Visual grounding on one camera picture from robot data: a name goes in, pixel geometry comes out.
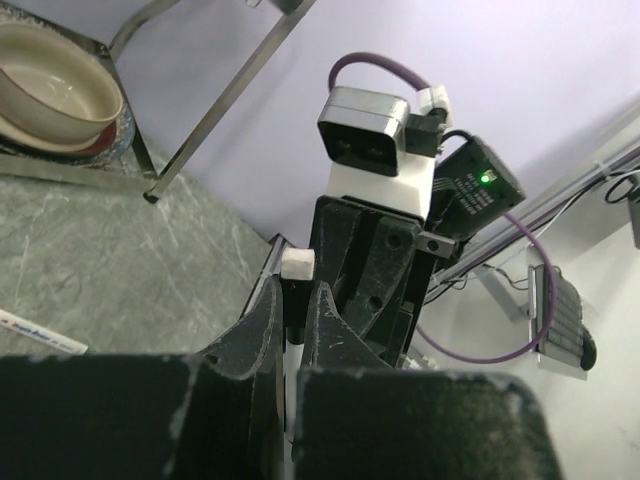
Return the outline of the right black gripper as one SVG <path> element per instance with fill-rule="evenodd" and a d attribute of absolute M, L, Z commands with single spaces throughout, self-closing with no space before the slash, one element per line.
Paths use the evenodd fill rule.
<path fill-rule="evenodd" d="M 460 257 L 458 241 L 424 225 L 352 197 L 324 195 L 315 205 L 316 278 L 330 286 L 345 323 L 392 367 L 407 353 L 436 267 Z"/>

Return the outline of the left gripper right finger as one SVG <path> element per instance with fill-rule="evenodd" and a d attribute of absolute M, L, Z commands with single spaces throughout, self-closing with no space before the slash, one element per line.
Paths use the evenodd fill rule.
<path fill-rule="evenodd" d="M 297 379 L 298 479 L 559 479 L 542 407 L 499 372 L 396 369 L 318 283 Z"/>

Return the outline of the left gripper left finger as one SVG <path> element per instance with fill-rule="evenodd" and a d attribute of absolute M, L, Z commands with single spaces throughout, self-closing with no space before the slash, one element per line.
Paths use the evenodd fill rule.
<path fill-rule="evenodd" d="M 195 354 L 1 360 L 5 479 L 282 477 L 282 290 Z"/>

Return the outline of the black pen cap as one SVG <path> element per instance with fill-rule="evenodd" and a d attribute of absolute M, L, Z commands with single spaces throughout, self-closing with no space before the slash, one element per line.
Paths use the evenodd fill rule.
<path fill-rule="evenodd" d="M 314 286 L 313 249 L 286 247 L 281 257 L 280 283 L 283 293 L 283 322 L 286 339 L 293 345 L 304 343 L 304 329 Z"/>

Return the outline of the white thin pen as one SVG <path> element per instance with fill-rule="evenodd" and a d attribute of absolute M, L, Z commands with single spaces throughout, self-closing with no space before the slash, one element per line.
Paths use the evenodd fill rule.
<path fill-rule="evenodd" d="M 294 478 L 292 447 L 295 438 L 295 418 L 297 410 L 297 374 L 301 366 L 304 346 L 285 343 L 284 381 L 285 381 L 285 441 L 284 441 L 284 478 Z"/>

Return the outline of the white red acrylic marker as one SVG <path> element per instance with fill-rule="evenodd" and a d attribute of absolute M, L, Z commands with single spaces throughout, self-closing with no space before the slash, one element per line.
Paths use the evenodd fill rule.
<path fill-rule="evenodd" d="M 1 311 L 1 326 L 66 354 L 84 355 L 88 351 L 86 344 L 5 310 Z"/>

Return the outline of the grey foot pedal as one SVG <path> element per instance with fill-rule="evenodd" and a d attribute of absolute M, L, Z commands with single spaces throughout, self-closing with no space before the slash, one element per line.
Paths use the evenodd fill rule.
<path fill-rule="evenodd" d="M 567 375 L 586 377 L 597 361 L 595 340 L 584 324 L 582 299 L 559 267 L 556 270 L 556 302 L 550 327 L 535 346 L 540 367 L 566 368 Z M 530 337 L 543 329 L 550 311 L 553 289 L 542 264 L 528 268 Z"/>

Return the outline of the glass patterned plate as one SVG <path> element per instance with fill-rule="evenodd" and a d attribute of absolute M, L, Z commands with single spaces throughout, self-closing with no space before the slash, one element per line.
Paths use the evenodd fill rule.
<path fill-rule="evenodd" d="M 82 150 L 69 152 L 53 151 L 53 146 L 49 149 L 36 148 L 33 146 L 34 142 L 43 145 L 43 142 L 37 139 L 29 140 L 27 143 L 20 142 L 16 139 L 18 133 L 15 127 L 2 119 L 1 130 L 7 129 L 12 129 L 13 135 L 1 133 L 1 151 L 4 153 L 61 164 L 99 165 L 117 160 L 124 155 L 135 137 L 136 124 L 133 112 L 125 102 L 116 121 L 109 125 L 93 144 Z"/>

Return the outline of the red rimmed plate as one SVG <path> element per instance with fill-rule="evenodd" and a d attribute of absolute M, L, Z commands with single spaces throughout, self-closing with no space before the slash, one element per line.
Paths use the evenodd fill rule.
<path fill-rule="evenodd" d="M 62 144 L 43 140 L 16 127 L 4 117 L 1 118 L 1 138 L 4 142 L 27 150 L 52 155 L 89 157 L 101 154 L 112 146 L 117 134 L 117 124 L 112 122 L 98 136 L 79 144 Z"/>

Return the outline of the beige bowl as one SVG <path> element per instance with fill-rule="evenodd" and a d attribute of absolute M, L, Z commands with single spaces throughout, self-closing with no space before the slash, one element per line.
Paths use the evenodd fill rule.
<path fill-rule="evenodd" d="M 1 116 L 38 139 L 87 142 L 114 122 L 124 98 L 98 60 L 33 24 L 1 25 Z"/>

